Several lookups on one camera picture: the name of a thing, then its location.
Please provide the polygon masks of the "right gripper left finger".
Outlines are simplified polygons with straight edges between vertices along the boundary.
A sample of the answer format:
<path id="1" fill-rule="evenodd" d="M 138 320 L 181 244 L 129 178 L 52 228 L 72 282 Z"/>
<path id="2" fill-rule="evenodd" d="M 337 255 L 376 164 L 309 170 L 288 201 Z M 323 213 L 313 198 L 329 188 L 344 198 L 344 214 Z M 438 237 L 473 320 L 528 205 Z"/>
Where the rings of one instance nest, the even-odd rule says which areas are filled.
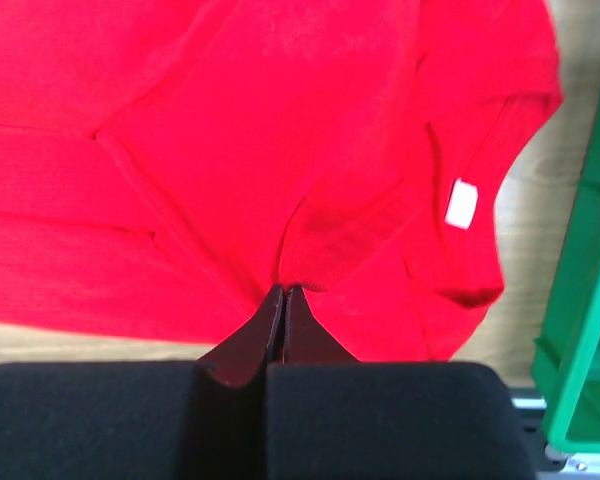
<path id="1" fill-rule="evenodd" d="M 266 368 L 284 311 L 196 361 L 0 364 L 0 479 L 261 479 Z"/>

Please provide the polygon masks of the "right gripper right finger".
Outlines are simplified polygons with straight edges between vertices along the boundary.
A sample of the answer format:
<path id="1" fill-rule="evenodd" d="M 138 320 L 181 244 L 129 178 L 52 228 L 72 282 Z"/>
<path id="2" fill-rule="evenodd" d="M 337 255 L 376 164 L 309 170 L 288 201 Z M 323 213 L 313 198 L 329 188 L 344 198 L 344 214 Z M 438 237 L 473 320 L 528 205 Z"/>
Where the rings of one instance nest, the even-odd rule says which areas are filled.
<path id="1" fill-rule="evenodd" d="M 295 287 L 267 370 L 271 479 L 532 479 L 508 388 L 467 362 L 362 363 Z"/>

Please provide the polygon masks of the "plain red t shirt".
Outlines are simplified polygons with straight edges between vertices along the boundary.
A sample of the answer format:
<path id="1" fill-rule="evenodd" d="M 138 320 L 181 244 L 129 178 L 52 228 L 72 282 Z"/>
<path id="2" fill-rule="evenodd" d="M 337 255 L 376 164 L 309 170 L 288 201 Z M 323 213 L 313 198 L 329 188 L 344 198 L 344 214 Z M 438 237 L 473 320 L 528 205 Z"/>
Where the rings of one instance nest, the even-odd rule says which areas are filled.
<path id="1" fill-rule="evenodd" d="M 0 1 L 0 322 L 216 343 L 280 284 L 447 360 L 558 69 L 542 1 Z"/>

